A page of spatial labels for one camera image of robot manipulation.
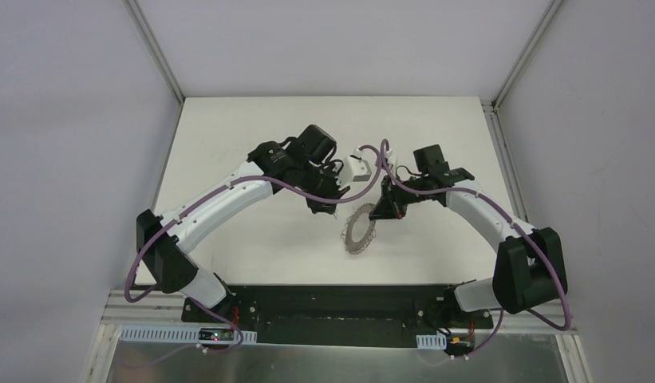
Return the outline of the metal disc with key rings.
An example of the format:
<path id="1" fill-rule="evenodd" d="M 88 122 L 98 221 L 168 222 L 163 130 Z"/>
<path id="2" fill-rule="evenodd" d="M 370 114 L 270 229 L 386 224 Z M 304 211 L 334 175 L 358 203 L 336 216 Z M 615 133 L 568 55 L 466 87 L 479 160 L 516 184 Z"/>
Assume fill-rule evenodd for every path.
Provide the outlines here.
<path id="1" fill-rule="evenodd" d="M 359 255 L 367 249 L 376 237 L 376 222 L 369 218 L 375 205 L 364 203 L 354 210 L 346 220 L 341 233 L 345 251 L 350 255 Z"/>

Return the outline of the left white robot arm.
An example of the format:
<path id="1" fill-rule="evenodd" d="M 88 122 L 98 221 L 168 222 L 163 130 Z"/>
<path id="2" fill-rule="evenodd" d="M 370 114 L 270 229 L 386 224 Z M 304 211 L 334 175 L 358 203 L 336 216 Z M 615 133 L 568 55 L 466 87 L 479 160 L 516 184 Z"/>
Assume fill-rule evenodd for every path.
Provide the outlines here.
<path id="1" fill-rule="evenodd" d="M 230 291 L 223 280 L 208 273 L 190 256 L 214 229 L 242 210 L 281 190 L 306 197 L 312 213 L 333 214 L 336 202 L 348 191 L 327 167 L 337 142 L 315 124 L 297 137 L 266 141 L 224 180 L 179 207 L 157 215 L 147 209 L 136 217 L 140 261 L 164 293 L 180 292 L 202 303 L 212 322 L 231 316 Z"/>

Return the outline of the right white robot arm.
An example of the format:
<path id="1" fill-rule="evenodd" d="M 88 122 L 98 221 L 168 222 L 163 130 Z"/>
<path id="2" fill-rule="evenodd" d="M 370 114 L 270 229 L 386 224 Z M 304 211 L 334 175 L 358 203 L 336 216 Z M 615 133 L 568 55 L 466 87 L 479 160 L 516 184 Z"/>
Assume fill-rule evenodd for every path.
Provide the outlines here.
<path id="1" fill-rule="evenodd" d="M 413 156 L 418 173 L 408 180 L 385 176 L 370 220 L 403 219 L 409 205 L 436 201 L 462 217 L 496 253 L 491 278 L 453 289 L 454 298 L 441 307 L 446 323 L 463 326 L 482 309 L 517 314 L 567 293 L 561 239 L 554 229 L 533 227 L 505 212 L 470 172 L 450 167 L 439 145 L 417 149 Z"/>

